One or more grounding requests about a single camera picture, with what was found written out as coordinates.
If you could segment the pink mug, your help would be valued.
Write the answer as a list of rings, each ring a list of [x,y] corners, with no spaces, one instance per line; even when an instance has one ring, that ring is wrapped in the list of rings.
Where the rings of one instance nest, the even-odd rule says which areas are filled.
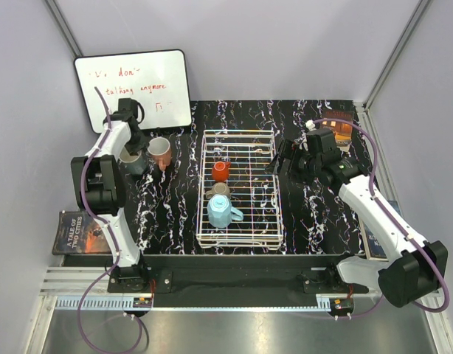
[[[165,171],[172,158],[170,141],[161,136],[153,138],[149,141],[148,154],[157,163],[159,169]]]

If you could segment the grey blue faceted mug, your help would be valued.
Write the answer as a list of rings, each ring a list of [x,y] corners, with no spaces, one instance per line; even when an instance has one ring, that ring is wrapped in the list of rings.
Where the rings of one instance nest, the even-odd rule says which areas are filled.
[[[131,155],[125,148],[123,148],[120,152],[120,161],[133,176],[143,175],[148,167],[145,155],[141,150],[134,155]]]

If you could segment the beige mug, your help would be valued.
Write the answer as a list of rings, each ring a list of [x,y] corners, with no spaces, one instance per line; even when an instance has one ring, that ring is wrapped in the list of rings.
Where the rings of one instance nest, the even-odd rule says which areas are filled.
[[[215,195],[224,195],[227,198],[230,198],[231,192],[226,183],[217,182],[205,192],[205,197],[207,200],[210,200]]]

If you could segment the light blue faceted mug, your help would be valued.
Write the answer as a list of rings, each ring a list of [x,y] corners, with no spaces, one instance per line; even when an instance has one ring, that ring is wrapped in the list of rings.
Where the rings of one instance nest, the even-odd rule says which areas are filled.
[[[209,223],[217,229],[225,229],[232,222],[243,221],[242,211],[235,208],[225,195],[214,195],[207,204]]]

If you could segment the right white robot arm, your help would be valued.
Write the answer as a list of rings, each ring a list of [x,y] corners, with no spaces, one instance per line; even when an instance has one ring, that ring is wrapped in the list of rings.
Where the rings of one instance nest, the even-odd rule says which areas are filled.
[[[350,284],[362,285],[380,291],[390,304],[402,308],[441,289],[443,304],[431,311],[447,309],[447,248],[440,241],[430,243],[392,208],[362,164],[342,155],[333,131],[309,131],[302,144],[284,139],[266,173],[279,174],[284,161],[289,162],[286,174],[292,181],[320,181],[337,194],[367,225],[386,255],[385,262],[344,256],[325,274],[330,290],[339,293]]]

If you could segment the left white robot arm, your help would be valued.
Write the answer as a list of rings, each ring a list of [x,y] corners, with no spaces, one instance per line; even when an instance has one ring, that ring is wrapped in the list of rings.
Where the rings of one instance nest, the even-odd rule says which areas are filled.
[[[122,152],[140,153],[146,141],[138,116],[139,102],[118,99],[117,110],[106,110],[103,132],[84,155],[71,160],[72,180],[78,206],[101,227],[111,251],[108,291],[141,292],[149,288],[150,274],[135,244],[125,217],[126,189],[119,169]]]

